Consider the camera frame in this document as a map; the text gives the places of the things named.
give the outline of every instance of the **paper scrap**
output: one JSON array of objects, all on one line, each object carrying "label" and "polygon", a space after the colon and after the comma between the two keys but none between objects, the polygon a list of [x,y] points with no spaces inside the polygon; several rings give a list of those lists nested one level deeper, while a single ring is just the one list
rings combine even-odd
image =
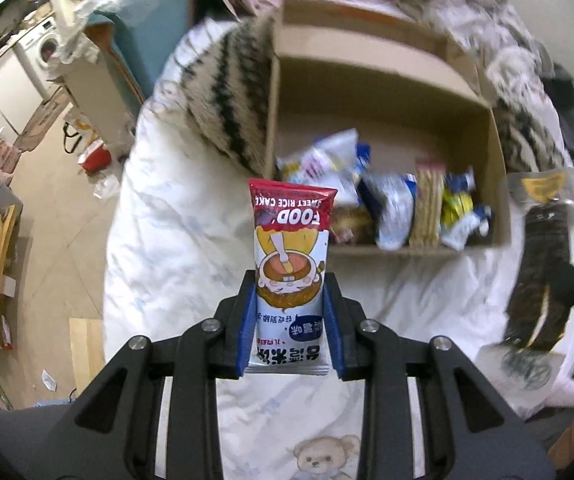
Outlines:
[{"label": "paper scrap", "polygon": [[56,388],[58,387],[58,383],[56,382],[56,380],[53,377],[51,377],[47,373],[47,370],[42,371],[41,379],[42,379],[42,384],[44,384],[50,392],[56,391]]}]

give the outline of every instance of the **stick snack package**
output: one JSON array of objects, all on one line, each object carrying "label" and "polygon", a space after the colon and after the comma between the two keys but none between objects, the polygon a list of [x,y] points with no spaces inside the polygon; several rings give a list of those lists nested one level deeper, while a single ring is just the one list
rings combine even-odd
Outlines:
[{"label": "stick snack package", "polygon": [[249,179],[256,255],[256,355],[247,372],[327,373],[322,289],[336,189]]}]

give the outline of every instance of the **cardboard box flap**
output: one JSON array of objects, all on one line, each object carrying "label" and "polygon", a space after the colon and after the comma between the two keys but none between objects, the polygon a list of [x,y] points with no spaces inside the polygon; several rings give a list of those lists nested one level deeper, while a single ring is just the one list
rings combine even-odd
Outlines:
[{"label": "cardboard box flap", "polygon": [[282,58],[397,73],[481,102],[475,66],[452,38],[388,14],[323,0],[284,0],[274,49]]}]

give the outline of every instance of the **washing machine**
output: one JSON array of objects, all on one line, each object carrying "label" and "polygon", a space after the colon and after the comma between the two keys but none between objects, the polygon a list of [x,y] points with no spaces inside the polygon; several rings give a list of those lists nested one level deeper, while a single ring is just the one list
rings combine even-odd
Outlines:
[{"label": "washing machine", "polygon": [[58,85],[47,81],[47,62],[60,44],[60,35],[53,16],[45,18],[28,30],[13,46],[27,76],[40,93],[43,101],[53,97]]}]

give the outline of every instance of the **cardboard piece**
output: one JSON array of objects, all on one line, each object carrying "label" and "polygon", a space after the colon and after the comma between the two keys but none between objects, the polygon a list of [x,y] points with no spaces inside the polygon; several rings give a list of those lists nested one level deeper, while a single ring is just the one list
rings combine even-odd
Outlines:
[{"label": "cardboard piece", "polygon": [[[356,128],[371,144],[374,172],[416,173],[417,158],[448,171],[474,167],[475,203],[491,206],[493,235],[480,250],[509,244],[506,174],[494,118],[474,62],[452,38],[387,14],[320,0],[284,0],[274,28],[265,178],[275,158],[316,138]],[[459,254],[438,248],[347,254]]]}]

